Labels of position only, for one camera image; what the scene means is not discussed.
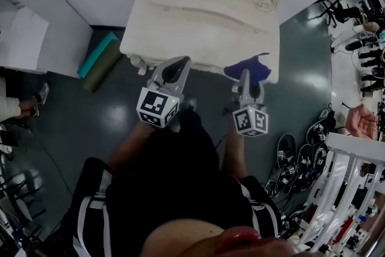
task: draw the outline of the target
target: blue cloth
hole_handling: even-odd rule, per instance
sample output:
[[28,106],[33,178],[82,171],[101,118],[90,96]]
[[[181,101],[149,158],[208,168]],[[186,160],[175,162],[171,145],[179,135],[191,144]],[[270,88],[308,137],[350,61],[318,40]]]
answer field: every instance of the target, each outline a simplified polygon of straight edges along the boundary
[[266,65],[259,62],[259,56],[269,55],[268,52],[263,52],[259,55],[253,56],[250,59],[242,60],[237,64],[224,68],[226,76],[236,80],[241,79],[244,69],[250,72],[250,84],[258,85],[260,81],[264,81],[269,77],[271,70]]
[[92,53],[87,57],[87,59],[83,62],[81,67],[78,70],[78,74],[80,77],[85,78],[88,72],[91,70],[92,66],[102,55],[102,52],[106,49],[109,43],[113,40],[119,40],[113,32],[110,32],[100,43],[99,45],[92,51]]

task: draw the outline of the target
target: rolled mat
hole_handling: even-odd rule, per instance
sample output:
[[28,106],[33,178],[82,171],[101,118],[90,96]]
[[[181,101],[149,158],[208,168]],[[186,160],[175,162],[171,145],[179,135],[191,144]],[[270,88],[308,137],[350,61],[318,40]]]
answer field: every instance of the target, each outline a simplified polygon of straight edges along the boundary
[[110,41],[103,53],[96,60],[87,76],[83,79],[83,89],[94,93],[99,89],[107,75],[123,54],[119,51],[120,41]]
[[118,41],[119,39],[115,36],[113,32],[110,32],[100,43],[99,45],[91,52],[87,59],[83,62],[81,67],[78,70],[78,74],[85,78],[88,72],[91,70],[92,66],[96,60],[102,55],[104,49],[109,45],[111,41]]

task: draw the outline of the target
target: teal yoga mat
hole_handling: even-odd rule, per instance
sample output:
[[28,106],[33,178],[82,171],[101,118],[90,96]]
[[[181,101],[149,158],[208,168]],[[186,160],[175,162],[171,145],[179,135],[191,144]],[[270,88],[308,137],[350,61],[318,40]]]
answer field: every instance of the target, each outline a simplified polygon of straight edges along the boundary
[[100,43],[99,45],[92,51],[92,53],[87,57],[87,59],[83,62],[80,69],[78,70],[78,74],[85,78],[87,73],[91,70],[92,66],[96,62],[96,60],[100,57],[105,48],[109,45],[109,43],[113,40],[119,40],[113,32],[110,32]]

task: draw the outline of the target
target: vanity table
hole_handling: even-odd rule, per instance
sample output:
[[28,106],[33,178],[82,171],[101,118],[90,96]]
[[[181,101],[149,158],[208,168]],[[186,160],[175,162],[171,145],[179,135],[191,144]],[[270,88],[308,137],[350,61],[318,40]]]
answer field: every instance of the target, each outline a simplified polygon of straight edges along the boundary
[[136,0],[120,51],[146,67],[189,56],[192,68],[224,74],[255,55],[279,80],[279,0]]

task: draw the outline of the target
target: lips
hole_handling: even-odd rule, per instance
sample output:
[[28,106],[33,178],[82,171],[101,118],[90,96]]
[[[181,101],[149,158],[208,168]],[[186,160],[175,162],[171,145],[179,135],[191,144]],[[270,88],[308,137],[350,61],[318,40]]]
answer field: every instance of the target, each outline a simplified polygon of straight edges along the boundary
[[261,236],[250,227],[233,227],[224,231],[215,249],[215,255],[232,252],[247,247],[259,246]]

